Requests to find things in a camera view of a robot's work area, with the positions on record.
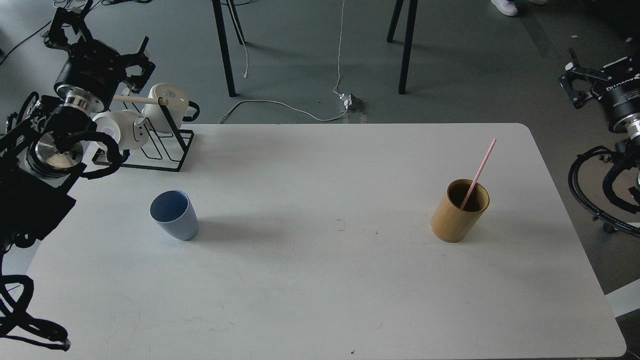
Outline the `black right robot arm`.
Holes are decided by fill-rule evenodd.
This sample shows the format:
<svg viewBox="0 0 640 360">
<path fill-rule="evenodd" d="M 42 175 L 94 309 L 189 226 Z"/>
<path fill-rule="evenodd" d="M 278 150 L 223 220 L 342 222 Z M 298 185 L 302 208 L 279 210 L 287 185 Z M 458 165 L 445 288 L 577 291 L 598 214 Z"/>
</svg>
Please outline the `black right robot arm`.
<svg viewBox="0 0 640 360">
<path fill-rule="evenodd" d="M 611 205 L 624 212 L 634 215 L 639 213 L 638 179 L 628 188 L 633 201 L 622 198 L 614 189 L 614 184 L 622 173 L 639 168 L 639 55 L 622 57 L 599 69 L 591 69 L 580 65 L 573 48 L 569 48 L 567 53 L 569 62 L 565 66 L 565 72 L 558 77 L 558 84 L 569 102 L 576 109 L 582 109 L 588 101 L 597 101 L 603 110 L 608 131 L 627 136 L 627 139 L 618 141 L 613 149 L 599 145 L 579 153 L 567 174 L 569 191 L 579 205 L 590 213 L 593 221 L 602 222 L 604 231 L 619 231 L 638 238 L 638 223 L 622 221 L 608 214 L 585 195 L 579 184 L 579 171 L 585 162 L 594 157 L 598 157 L 603 163 L 610 163 L 611 167 L 603 176 L 601 185 L 604 196 Z"/>
</svg>

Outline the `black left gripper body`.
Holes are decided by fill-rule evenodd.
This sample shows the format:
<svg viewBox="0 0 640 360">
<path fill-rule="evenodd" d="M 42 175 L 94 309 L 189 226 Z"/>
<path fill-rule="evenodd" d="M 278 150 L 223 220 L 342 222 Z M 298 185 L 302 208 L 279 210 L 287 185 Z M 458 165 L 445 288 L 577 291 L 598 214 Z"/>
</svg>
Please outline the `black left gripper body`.
<svg viewBox="0 0 640 360">
<path fill-rule="evenodd" d="M 99 103 L 111 103 L 126 79 L 131 55 L 119 54 L 102 41 L 78 41 L 64 50 L 68 57 L 55 80 L 55 93 L 65 98 L 67 92 L 80 89 Z"/>
</svg>

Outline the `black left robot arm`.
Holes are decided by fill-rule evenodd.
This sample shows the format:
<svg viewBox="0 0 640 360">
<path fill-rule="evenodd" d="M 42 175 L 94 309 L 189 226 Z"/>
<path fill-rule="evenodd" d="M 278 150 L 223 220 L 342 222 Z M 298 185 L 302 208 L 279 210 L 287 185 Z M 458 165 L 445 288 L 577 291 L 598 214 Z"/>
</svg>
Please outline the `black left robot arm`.
<svg viewBox="0 0 640 360">
<path fill-rule="evenodd" d="M 139 94 L 155 69 L 139 50 L 119 54 L 94 39 L 85 19 L 93 2 L 58 7 L 43 43 L 67 53 L 54 96 L 30 93 L 19 112 L 7 117 L 1 137 L 1 254 L 30 248 L 50 235 L 76 204 L 69 196 L 80 178 L 115 173 L 128 151 L 91 119 L 109 109 L 120 84 Z"/>
</svg>

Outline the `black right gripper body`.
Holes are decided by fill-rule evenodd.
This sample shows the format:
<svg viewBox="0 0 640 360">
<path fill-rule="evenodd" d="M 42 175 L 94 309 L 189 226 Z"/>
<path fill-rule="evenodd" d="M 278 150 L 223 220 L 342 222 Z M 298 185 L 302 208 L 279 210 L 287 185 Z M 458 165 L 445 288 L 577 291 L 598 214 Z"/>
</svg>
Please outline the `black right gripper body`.
<svg viewBox="0 0 640 360">
<path fill-rule="evenodd" d="M 592 95 L 598 100 L 610 132 L 625 132 L 626 118 L 639 114 L 639 57 L 622 57 L 604 65 L 600 71 L 605 80 L 597 80 Z"/>
</svg>

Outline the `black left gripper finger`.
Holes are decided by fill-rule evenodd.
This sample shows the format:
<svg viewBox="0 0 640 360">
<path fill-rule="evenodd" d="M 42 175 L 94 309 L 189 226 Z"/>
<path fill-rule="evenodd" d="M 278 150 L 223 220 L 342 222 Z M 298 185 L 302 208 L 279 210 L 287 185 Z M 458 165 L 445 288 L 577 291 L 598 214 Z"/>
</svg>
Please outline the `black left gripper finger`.
<svg viewBox="0 0 640 360">
<path fill-rule="evenodd" d="M 49 28 L 44 34 L 46 48 L 70 51 L 72 44 L 66 34 L 66 27 L 70 27 L 78 35 L 78 43 L 91 43 L 93 36 L 86 25 L 85 18 L 93 4 L 86 2 L 82 7 L 66 9 L 58 7 L 50 21 Z"/>
<path fill-rule="evenodd" d="M 139 94 L 150 80 L 156 65 L 146 53 L 150 38 L 145 36 L 137 52 L 119 56 L 119 67 L 122 69 L 121 82 L 125 84 L 133 94 Z M 139 68 L 139 73 L 127 75 L 129 68 Z"/>
</svg>

